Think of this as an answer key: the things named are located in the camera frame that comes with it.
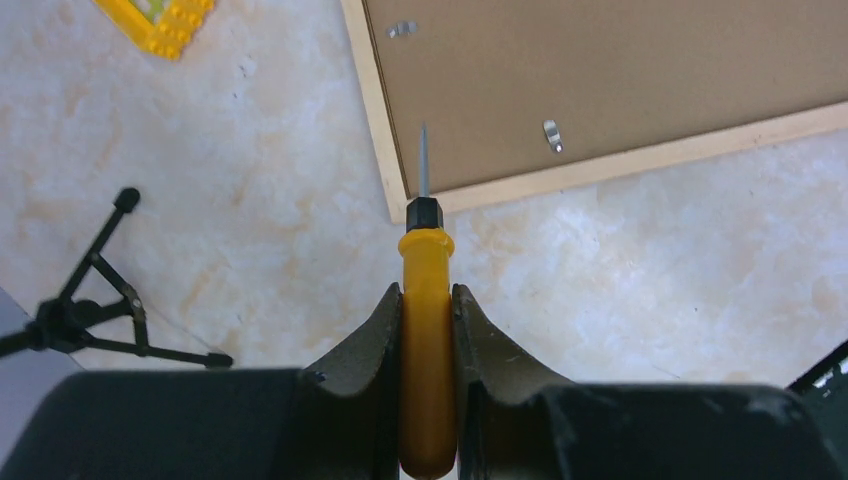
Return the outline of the orange handled screwdriver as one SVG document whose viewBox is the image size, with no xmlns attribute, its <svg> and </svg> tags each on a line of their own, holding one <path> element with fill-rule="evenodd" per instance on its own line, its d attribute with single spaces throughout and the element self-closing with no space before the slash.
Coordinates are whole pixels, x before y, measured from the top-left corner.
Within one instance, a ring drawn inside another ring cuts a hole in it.
<svg viewBox="0 0 848 480">
<path fill-rule="evenodd" d="M 419 190 L 406 209 L 403 259 L 399 462 L 415 479 L 439 479 L 457 449 L 449 260 L 454 243 L 430 195 L 428 131 L 419 140 Z"/>
</svg>

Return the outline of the wooden picture frame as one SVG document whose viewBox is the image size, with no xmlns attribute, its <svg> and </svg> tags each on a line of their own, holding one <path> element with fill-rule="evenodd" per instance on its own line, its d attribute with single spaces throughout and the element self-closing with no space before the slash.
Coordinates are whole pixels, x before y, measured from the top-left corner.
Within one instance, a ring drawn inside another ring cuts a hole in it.
<svg viewBox="0 0 848 480">
<path fill-rule="evenodd" d="M 392 221 L 840 130 L 843 1 L 346 1 Z"/>
</svg>

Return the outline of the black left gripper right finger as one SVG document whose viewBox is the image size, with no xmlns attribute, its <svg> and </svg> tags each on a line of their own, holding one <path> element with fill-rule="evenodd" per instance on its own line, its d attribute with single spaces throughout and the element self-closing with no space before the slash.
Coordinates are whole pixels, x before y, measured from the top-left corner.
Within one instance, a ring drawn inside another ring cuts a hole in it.
<svg viewBox="0 0 848 480">
<path fill-rule="evenodd" d="M 463 479 L 843 479 L 795 393 L 761 384 L 579 383 L 452 290 Z"/>
</svg>

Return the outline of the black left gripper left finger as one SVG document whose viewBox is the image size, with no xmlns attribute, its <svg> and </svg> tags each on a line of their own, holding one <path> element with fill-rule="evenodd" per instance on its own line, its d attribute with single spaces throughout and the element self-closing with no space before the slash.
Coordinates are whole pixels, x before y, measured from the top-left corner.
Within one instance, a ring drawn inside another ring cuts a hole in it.
<svg viewBox="0 0 848 480">
<path fill-rule="evenodd" d="M 305 368 L 90 371 L 36 409 L 5 479 L 395 479 L 402 295 Z"/>
</svg>

